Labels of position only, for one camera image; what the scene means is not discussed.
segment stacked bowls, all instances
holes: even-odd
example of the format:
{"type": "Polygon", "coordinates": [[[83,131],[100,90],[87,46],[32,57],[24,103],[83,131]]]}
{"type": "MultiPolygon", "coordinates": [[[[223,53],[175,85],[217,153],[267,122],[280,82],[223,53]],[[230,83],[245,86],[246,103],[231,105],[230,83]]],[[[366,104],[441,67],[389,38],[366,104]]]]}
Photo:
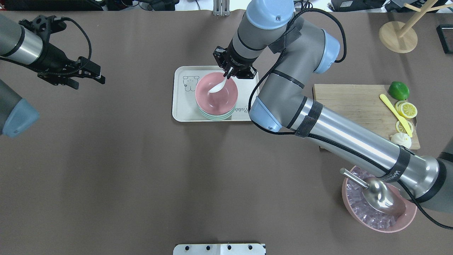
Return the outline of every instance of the stacked bowls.
{"type": "Polygon", "coordinates": [[[209,93],[225,77],[223,73],[214,72],[205,75],[195,88],[195,100],[201,114],[207,119],[221,121],[229,118],[235,109],[238,91],[233,79],[228,79],[225,86],[216,93],[209,93]]]}

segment white bracket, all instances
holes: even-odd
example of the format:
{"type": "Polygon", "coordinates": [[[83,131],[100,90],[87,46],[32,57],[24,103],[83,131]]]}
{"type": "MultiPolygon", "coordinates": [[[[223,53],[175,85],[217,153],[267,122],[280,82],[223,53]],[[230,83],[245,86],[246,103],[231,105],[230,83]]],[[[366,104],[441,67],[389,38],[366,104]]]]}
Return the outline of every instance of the white bracket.
{"type": "Polygon", "coordinates": [[[230,16],[230,0],[214,0],[214,16],[230,16]]]}
{"type": "Polygon", "coordinates": [[[266,245],[181,244],[173,249],[173,255],[266,255],[266,245]]]}

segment wooden stand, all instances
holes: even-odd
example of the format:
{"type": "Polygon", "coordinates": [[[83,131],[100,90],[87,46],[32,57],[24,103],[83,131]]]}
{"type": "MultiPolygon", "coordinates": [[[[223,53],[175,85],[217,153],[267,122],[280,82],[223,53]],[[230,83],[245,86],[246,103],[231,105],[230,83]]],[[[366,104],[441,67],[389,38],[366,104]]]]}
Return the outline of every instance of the wooden stand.
{"type": "Polygon", "coordinates": [[[421,8],[404,4],[405,7],[416,11],[405,24],[399,21],[391,21],[379,29],[379,39],[390,50],[397,53],[411,52],[417,46],[417,34],[412,26],[427,12],[453,6],[453,4],[433,7],[437,0],[428,0],[421,8]]]}

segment pink bowl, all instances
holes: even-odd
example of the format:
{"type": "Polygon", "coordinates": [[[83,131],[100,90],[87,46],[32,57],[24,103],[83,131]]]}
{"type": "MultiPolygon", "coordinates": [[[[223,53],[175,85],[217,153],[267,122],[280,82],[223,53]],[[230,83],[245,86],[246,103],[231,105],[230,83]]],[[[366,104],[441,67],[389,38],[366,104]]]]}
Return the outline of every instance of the pink bowl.
{"type": "Polygon", "coordinates": [[[215,72],[205,75],[195,88],[195,100],[206,113],[222,115],[231,111],[237,102],[237,86],[233,79],[226,80],[225,86],[217,93],[209,93],[217,84],[223,81],[223,73],[215,72]]]}
{"type": "Polygon", "coordinates": [[[360,222],[362,225],[365,225],[373,230],[376,230],[376,231],[379,231],[379,232],[384,232],[384,233],[393,233],[393,232],[398,232],[400,230],[403,230],[405,229],[407,226],[409,226],[409,224],[414,220],[415,218],[415,214],[417,212],[417,206],[415,206],[415,204],[409,202],[408,200],[406,200],[405,198],[403,198],[401,195],[400,195],[400,191],[395,188],[394,186],[392,185],[389,185],[389,188],[397,195],[399,196],[403,201],[404,203],[406,204],[406,211],[404,212],[404,214],[400,215],[398,217],[398,219],[396,220],[396,223],[395,225],[393,226],[390,226],[388,227],[387,229],[376,229],[376,228],[373,228],[367,224],[365,224],[365,222],[361,221],[357,215],[352,211],[352,207],[351,205],[349,204],[349,201],[347,200],[347,189],[346,189],[346,184],[347,184],[347,178],[344,179],[343,181],[343,186],[342,186],[342,196],[343,196],[343,202],[344,202],[344,205],[346,206],[346,209],[348,210],[348,212],[352,215],[352,217],[354,217],[354,219],[356,219],[358,222],[360,222]]]}

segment black device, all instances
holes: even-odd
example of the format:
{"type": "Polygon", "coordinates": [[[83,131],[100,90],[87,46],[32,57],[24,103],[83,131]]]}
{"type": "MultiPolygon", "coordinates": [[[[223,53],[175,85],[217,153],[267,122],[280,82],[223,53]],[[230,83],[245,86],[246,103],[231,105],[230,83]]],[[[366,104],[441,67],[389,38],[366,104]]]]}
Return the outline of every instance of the black device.
{"type": "MultiPolygon", "coordinates": [[[[137,0],[141,3],[149,4],[148,10],[160,11],[160,10],[176,10],[175,5],[179,3],[179,0],[137,0]]],[[[108,0],[107,7],[109,10],[122,10],[127,7],[132,7],[134,0],[108,0]]]]}
{"type": "Polygon", "coordinates": [[[436,30],[445,54],[453,54],[453,25],[439,25],[436,30]]]}
{"type": "Polygon", "coordinates": [[[7,10],[103,10],[95,0],[5,0],[7,10]]]}
{"type": "MultiPolygon", "coordinates": [[[[433,7],[442,6],[447,2],[447,0],[438,0],[433,7]]],[[[386,4],[387,12],[413,12],[413,10],[404,7],[404,4],[410,4],[413,7],[421,8],[426,3],[425,0],[391,0],[388,4],[386,4]]],[[[432,10],[428,13],[435,13],[438,10],[432,10]]]]}
{"type": "Polygon", "coordinates": [[[331,0],[333,11],[346,12],[381,8],[385,0],[331,0]]]}

